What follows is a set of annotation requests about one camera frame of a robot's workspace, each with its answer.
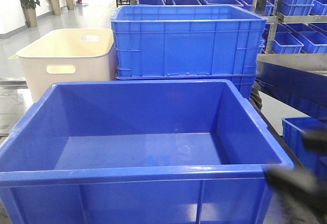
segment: crate rim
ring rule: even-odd
[[[264,178],[266,167],[293,168],[294,164],[287,156],[277,140],[267,129],[267,124],[257,114],[249,101],[241,96],[236,87],[228,80],[148,80],[148,81],[103,81],[103,82],[60,82],[53,84],[34,103],[25,115],[17,122],[10,131],[7,140],[0,146],[0,157],[17,139],[18,134],[33,119],[40,107],[47,101],[49,96],[60,86],[76,85],[139,85],[155,83],[225,83],[224,89],[230,89],[231,93],[239,101],[240,106],[251,117],[259,132],[266,139],[272,150],[280,160],[277,164],[230,164],[230,165],[198,165],[198,166],[157,166],[157,167],[126,167],[126,168],[100,168],[100,169],[70,169],[70,170],[36,170],[36,171],[7,171],[0,172],[0,187],[40,186],[40,185],[69,185],[69,184],[92,184],[92,183],[117,183],[117,182],[140,182],[162,180],[198,180],[240,177],[245,178],[249,174]]]

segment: white wall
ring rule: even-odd
[[[19,0],[0,0],[0,34],[6,34],[25,25]]]

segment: bin handle hole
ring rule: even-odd
[[[74,65],[48,65],[46,72],[49,74],[74,74],[76,68]]]
[[[80,37],[81,41],[88,41],[88,42],[97,42],[100,41],[99,35],[82,35]]]

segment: crate bottom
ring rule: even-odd
[[[227,163],[219,136],[213,133],[74,136],[55,170]]]

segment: gray floor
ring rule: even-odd
[[[26,28],[9,39],[0,39],[0,78],[24,77],[18,60],[8,58],[36,39],[55,29],[110,28],[110,17],[116,10],[115,0],[84,0],[75,10],[61,10],[61,16],[47,16],[38,27]]]

